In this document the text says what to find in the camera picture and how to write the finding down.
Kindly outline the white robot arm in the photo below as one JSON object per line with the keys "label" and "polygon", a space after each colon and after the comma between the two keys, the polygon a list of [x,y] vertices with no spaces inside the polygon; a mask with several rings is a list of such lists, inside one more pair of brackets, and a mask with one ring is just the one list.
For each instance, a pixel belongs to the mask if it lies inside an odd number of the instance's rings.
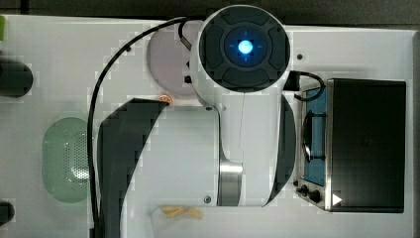
{"label": "white robot arm", "polygon": [[190,49],[193,102],[133,98],[100,125],[100,222],[92,238],[153,238],[169,206],[264,207],[295,163],[286,32],[268,11],[225,7]]}

